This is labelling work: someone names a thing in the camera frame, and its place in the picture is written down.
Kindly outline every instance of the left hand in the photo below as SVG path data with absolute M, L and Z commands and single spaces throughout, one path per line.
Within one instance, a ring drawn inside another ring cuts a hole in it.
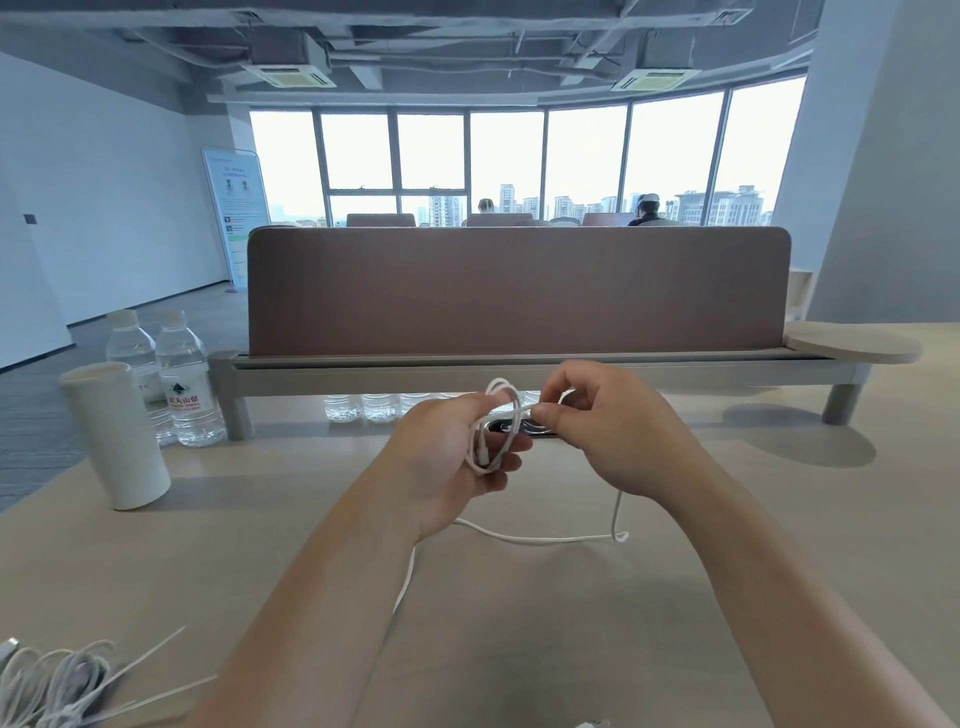
M 391 489 L 409 508 L 418 541 L 451 525 L 471 498 L 505 489 L 507 473 L 519 469 L 521 461 L 516 453 L 533 446 L 528 435 L 516 436 L 495 473 L 477 474 L 464 462 L 473 423 L 509 401 L 505 392 L 426 401 L 397 424 L 371 470 L 394 484 Z M 506 435 L 487 432 L 486 437 L 493 456 Z

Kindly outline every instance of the pipe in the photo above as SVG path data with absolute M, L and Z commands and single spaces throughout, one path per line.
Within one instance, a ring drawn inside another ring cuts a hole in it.
M 250 61 L 247 54 L 239 56 L 236 59 L 227 59 L 226 61 L 212 61 L 211 59 L 199 56 L 185 48 L 180 48 L 176 43 L 170 42 L 162 33 L 155 33 L 145 28 L 134 29 L 133 34 L 141 40 L 150 43 L 155 48 L 160 49 L 181 61 L 198 65 L 202 68 L 235 68 Z
M 413 63 L 413 62 L 400 62 L 394 63 L 391 61 L 351 61 L 350 63 L 338 64 L 336 67 L 342 68 L 347 65 L 370 65 L 376 68 L 395 68 L 399 70 L 407 71 L 424 71 L 427 73 L 477 73 L 482 71 L 530 71 L 531 73 L 541 73 L 545 76 L 568 76 L 572 72 L 570 68 L 536 68 L 535 66 L 527 65 L 524 62 L 513 63 L 510 61 L 487 61 L 487 62 L 477 62 L 471 63 L 470 65 L 463 66 L 439 66 L 431 65 L 429 63 Z M 576 71 L 578 76 L 583 76 L 588 79 L 596 79 L 597 81 L 605 81 L 612 83 L 617 80 L 618 77 L 610 76 L 606 73 L 600 73 L 598 71 L 592 71 L 589 69 L 578 69 Z

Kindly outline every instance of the white cable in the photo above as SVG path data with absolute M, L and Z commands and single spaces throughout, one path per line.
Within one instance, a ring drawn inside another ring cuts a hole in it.
M 500 392 L 507 392 L 507 394 L 510 395 L 510 401 L 514 405 L 513 408 L 506 412 L 496 412 L 486 415 L 485 417 L 481 417 L 479 420 L 473 423 L 473 427 L 470 431 L 470 448 L 467 453 L 466 462 L 471 470 L 480 475 L 495 473 L 500 469 L 504 455 L 510 452 L 510 447 L 520 432 L 520 423 L 522 422 L 523 413 L 529 412 L 535 406 L 533 404 L 526 406 L 521 405 L 520 393 L 516 390 L 515 386 L 506 379 L 497 378 L 488 385 L 486 394 L 495 395 Z M 510 431 L 507 433 L 507 439 L 504 440 L 503 445 L 500 446 L 500 449 L 496 452 L 496 455 L 493 457 L 493 459 L 491 459 L 490 453 L 487 451 L 487 441 L 485 439 L 484 426 L 487 423 L 493 422 L 494 420 L 504 420 L 508 417 L 511 419 L 511 422 Z M 613 502 L 613 517 L 611 518 L 610 523 L 610 533 L 598 534 L 596 536 L 506 536 L 502 533 L 490 531 L 483 526 L 477 525 L 476 523 L 471 523 L 470 521 L 466 521 L 464 519 L 455 519 L 454 523 L 457 523 L 458 525 L 464 525 L 467 528 L 472 528 L 474 531 L 478 531 L 484 536 L 490 536 L 492 539 L 505 541 L 508 544 L 519 544 L 520 546 L 579 544 L 586 541 L 606 541 L 607 539 L 611 539 L 618 544 L 622 544 L 630 538 L 629 531 L 616 530 L 616 521 L 620 515 L 620 502 L 622 500 L 623 491 L 617 491 L 616 500 Z M 416 552 L 416 549 L 410 552 L 410 565 L 407 567 L 407 577 L 403 582 L 403 587 L 400 589 L 399 595 L 396 597 L 396 602 L 394 603 L 394 612 L 396 612 L 396 608 L 400 606 L 400 602 L 403 601 L 403 598 L 407 594 L 407 588 L 410 586 L 410 578 L 414 572 L 414 555 Z
M 133 662 L 114 671 L 114 645 L 107 640 L 73 651 L 58 649 L 40 656 L 30 647 L 17 651 L 0 673 L 0 728 L 80 728 L 119 716 L 178 692 L 196 688 L 216 675 L 84 717 L 84 713 L 115 680 L 179 635 L 181 627 Z

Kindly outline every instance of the window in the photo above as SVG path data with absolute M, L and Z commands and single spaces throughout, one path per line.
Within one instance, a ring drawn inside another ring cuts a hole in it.
M 400 207 L 422 228 L 459 228 L 467 218 L 467 198 L 460 196 L 402 197 Z
M 253 141 L 275 223 L 326 225 L 310 111 L 251 111 Z
M 325 113 L 320 121 L 332 189 L 393 188 L 386 114 Z
M 472 113 L 472 211 L 490 198 L 497 212 L 530 212 L 539 218 L 542 157 L 542 111 Z
M 464 188 L 463 115 L 402 113 L 396 128 L 404 189 Z
M 626 120 L 626 106 L 550 112 L 544 220 L 615 204 Z
M 347 216 L 352 212 L 388 212 L 396 215 L 396 197 L 393 195 L 354 196 L 341 195 L 330 198 L 330 217 L 333 228 L 345 228 Z
M 636 212 L 639 196 L 655 192 L 660 215 L 700 225 L 722 105 L 722 92 L 634 105 L 624 212 Z
M 733 92 L 708 225 L 770 224 L 805 82 Z

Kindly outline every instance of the bottle cap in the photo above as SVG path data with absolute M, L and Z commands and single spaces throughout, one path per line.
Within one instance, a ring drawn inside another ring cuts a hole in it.
M 156 317 L 164 328 L 184 328 L 186 326 L 186 314 L 183 311 L 167 309 L 160 311 Z
M 136 311 L 124 308 L 120 311 L 111 311 L 107 314 L 107 320 L 113 324 L 114 328 L 129 328 L 140 326 L 140 321 L 136 318 Z

